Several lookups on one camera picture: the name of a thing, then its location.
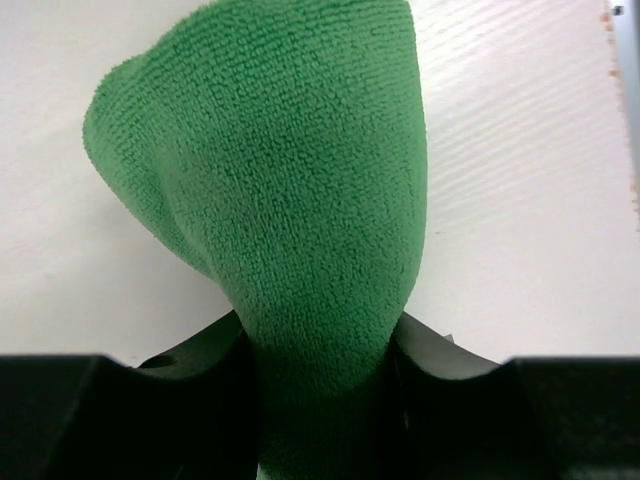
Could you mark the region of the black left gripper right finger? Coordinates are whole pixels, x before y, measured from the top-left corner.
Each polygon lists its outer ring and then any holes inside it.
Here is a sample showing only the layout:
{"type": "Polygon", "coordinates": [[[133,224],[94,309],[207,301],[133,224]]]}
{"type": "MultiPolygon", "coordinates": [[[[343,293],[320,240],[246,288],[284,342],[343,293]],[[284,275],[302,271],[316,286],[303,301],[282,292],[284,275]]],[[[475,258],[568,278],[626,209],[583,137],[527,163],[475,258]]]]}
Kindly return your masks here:
{"type": "Polygon", "coordinates": [[[497,364],[410,315],[391,351],[404,414],[400,479],[635,479],[639,361],[497,364]]]}

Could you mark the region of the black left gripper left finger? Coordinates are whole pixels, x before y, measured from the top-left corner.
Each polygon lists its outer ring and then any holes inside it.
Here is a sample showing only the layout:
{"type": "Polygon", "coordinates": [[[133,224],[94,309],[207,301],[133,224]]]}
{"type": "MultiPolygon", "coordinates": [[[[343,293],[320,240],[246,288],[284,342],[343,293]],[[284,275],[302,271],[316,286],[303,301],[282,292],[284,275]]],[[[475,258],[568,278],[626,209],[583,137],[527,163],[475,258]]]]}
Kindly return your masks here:
{"type": "Polygon", "coordinates": [[[5,479],[252,479],[255,371],[227,314],[138,367],[104,355],[1,360],[5,479]]]}

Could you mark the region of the green towel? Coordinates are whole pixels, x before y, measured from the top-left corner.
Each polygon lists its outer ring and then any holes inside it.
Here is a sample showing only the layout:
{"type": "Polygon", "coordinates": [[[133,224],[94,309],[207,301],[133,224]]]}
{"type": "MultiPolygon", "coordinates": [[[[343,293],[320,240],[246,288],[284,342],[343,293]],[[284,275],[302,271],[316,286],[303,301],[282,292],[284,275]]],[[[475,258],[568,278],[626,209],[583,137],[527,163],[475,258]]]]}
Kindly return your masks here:
{"type": "Polygon", "coordinates": [[[255,359],[269,479],[378,479],[392,331],[426,232],[405,1],[216,1],[101,81],[85,151],[224,291],[255,359]]]}

